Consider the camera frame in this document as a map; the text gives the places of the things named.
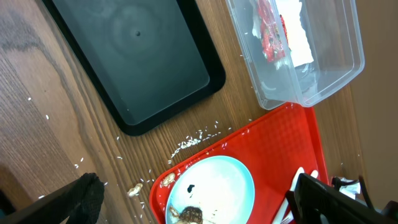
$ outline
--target black tray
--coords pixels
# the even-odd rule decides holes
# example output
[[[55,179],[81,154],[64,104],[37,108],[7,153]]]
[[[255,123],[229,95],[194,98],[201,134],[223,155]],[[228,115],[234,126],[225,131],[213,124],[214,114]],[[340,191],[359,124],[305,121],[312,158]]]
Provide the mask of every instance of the black tray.
[[[43,2],[126,134],[144,134],[225,83],[195,0]]]

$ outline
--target plastic fork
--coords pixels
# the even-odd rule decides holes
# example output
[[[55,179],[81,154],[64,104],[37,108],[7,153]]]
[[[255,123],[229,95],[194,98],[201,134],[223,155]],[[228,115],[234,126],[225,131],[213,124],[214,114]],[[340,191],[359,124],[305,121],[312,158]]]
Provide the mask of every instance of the plastic fork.
[[[294,189],[296,188],[297,185],[297,179],[299,178],[300,174],[304,173],[304,168],[300,167],[298,168],[296,174],[293,177],[293,181],[292,181],[292,186],[290,187],[290,191],[294,191]],[[286,212],[286,208],[289,205],[289,203],[287,202],[287,199],[285,198],[284,201],[282,202],[282,205],[280,206],[278,212],[276,213],[276,216],[274,218],[274,221],[272,221],[272,224],[280,224],[281,221],[284,218],[285,212]]]
[[[311,173],[311,177],[318,178],[318,171],[317,170],[313,170],[312,173]],[[290,211],[289,214],[287,214],[287,216],[281,221],[280,224],[288,224],[291,221],[293,221],[293,213],[292,213],[292,211]]]
[[[280,224],[289,224],[291,221],[293,221],[293,214],[289,212],[289,214],[282,220]]]

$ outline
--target clear plastic container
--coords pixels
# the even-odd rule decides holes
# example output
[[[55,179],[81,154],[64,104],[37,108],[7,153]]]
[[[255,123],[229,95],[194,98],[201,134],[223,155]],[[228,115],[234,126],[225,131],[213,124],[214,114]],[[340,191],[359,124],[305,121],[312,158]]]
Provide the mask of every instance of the clear plastic container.
[[[313,106],[364,68],[354,0],[226,1],[265,109]]]

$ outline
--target wooden table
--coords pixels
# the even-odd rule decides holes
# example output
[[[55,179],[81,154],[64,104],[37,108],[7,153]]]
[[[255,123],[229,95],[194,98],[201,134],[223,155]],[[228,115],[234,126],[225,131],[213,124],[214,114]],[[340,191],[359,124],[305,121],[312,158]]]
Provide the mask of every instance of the wooden table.
[[[0,0],[0,189],[18,210],[96,172],[108,182],[99,223],[154,223],[148,202],[152,179],[227,136],[229,127],[236,130],[267,113],[251,88],[225,1],[198,5],[225,67],[225,86],[147,134],[131,137],[116,126],[44,5]],[[364,174],[350,88],[315,109],[329,175]],[[221,134],[180,151],[169,165],[178,143],[206,126]],[[145,184],[139,196],[128,198],[140,179]]]

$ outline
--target black object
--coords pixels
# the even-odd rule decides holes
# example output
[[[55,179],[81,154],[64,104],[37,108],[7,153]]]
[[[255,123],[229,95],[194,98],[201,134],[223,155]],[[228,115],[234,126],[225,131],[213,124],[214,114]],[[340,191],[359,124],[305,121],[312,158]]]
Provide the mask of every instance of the black object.
[[[14,213],[16,210],[5,194],[0,190],[0,218]]]
[[[189,187],[187,189],[188,193],[191,193],[192,192],[192,188],[194,188],[194,187],[195,186],[193,184],[189,185]]]
[[[43,2],[126,134],[143,134],[224,85],[195,0]]]
[[[339,191],[342,186],[349,186],[349,185],[357,184],[358,182],[361,185],[361,190],[362,190],[362,194],[363,194],[363,197],[365,199],[366,205],[368,206],[368,208],[374,210],[372,201],[371,201],[371,199],[369,197],[369,194],[368,194],[368,190],[366,189],[365,180],[363,179],[362,176],[359,176],[358,180],[353,180],[351,182],[343,182],[338,177],[334,177],[331,180],[331,184],[334,186],[334,189],[337,190],[337,191]]]
[[[294,193],[287,192],[286,198],[298,224],[398,223],[398,217],[391,218],[397,214],[396,203],[378,213],[308,174],[299,175]]]
[[[0,219],[0,224],[54,224],[63,222],[67,217],[67,224],[95,224],[100,215],[104,191],[104,184],[96,174],[84,174],[31,206]]]

